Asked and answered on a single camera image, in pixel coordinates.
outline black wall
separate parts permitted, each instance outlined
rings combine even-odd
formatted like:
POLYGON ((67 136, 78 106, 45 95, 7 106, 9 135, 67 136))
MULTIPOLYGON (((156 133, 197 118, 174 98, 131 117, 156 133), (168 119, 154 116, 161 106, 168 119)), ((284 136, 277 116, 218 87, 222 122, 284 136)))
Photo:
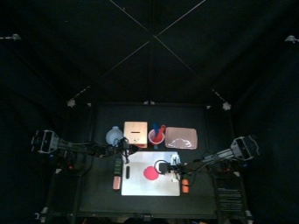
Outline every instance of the black wall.
POLYGON ((30 141, 35 130, 59 133, 65 107, 7 45, 0 53, 0 223, 31 223, 45 203, 49 170, 30 153, 30 141))
POLYGON ((276 55, 233 109, 237 135, 254 134, 260 157, 245 175, 246 199, 257 223, 297 223, 299 45, 276 55))

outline table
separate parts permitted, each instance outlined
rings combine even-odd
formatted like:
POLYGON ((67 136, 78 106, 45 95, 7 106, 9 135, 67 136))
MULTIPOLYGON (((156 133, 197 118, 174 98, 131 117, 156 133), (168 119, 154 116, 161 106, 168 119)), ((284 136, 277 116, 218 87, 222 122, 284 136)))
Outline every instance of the table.
MULTIPOLYGON (((158 146, 158 151, 177 151, 181 162, 190 162, 224 150, 233 139, 229 112, 221 107, 166 104, 98 104, 93 108, 77 108, 70 112, 62 138, 75 143, 90 140, 105 144, 110 128, 117 126, 123 130, 126 121, 196 129, 197 150, 174 150, 158 146)), ((150 144, 142 149, 153 150, 150 144)), ((119 191, 111 189, 113 163, 111 157, 89 157, 87 164, 91 167, 83 177, 65 178, 53 174, 47 201, 51 216, 216 218, 212 179, 204 170, 196 175, 189 193, 181 193, 178 197, 121 196, 119 191)))

